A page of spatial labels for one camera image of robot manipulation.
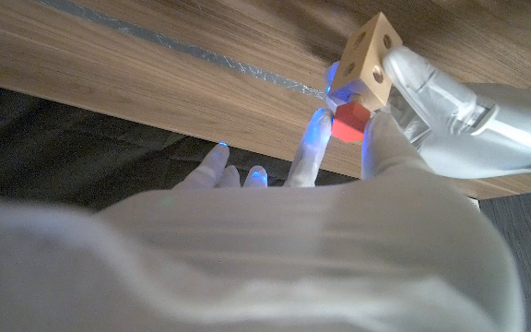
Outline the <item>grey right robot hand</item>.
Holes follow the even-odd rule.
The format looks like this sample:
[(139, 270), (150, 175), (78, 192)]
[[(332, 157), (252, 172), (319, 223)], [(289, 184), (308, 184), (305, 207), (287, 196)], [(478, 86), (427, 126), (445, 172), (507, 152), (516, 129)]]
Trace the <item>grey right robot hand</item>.
[(512, 251), (395, 119), (347, 184), (240, 184), (215, 146), (96, 213), (0, 201), (0, 331), (522, 331)]

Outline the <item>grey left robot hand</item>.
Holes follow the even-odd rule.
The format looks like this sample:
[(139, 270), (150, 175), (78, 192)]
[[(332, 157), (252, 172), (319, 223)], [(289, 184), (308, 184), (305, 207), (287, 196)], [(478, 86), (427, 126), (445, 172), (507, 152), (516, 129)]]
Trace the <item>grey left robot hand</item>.
[(362, 177), (401, 162), (455, 179), (531, 173), (531, 86), (462, 83), (405, 46), (383, 69), (394, 88), (365, 129)]

